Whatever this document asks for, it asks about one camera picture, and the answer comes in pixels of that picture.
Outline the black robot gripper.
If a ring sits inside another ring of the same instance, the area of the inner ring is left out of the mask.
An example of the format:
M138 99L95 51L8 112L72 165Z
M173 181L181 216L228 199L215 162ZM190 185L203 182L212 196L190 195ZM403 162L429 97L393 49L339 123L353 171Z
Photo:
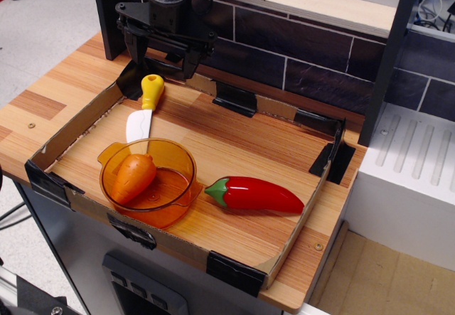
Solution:
M214 51L217 33L201 20L213 6L209 0L204 11L195 11L192 0L146 0L120 2L115 6L119 14L117 27L132 60L142 64L149 41L154 39L185 51L183 78L193 77L200 61Z

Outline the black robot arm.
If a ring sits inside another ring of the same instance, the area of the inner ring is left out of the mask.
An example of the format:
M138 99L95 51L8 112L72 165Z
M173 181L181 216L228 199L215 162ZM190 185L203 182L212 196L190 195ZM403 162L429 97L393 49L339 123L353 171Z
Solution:
M211 9L213 0L209 0ZM192 78L200 62L214 50L217 33L203 23L192 0L119 2L117 27L132 60L140 64L152 43L174 51L182 60L181 74Z

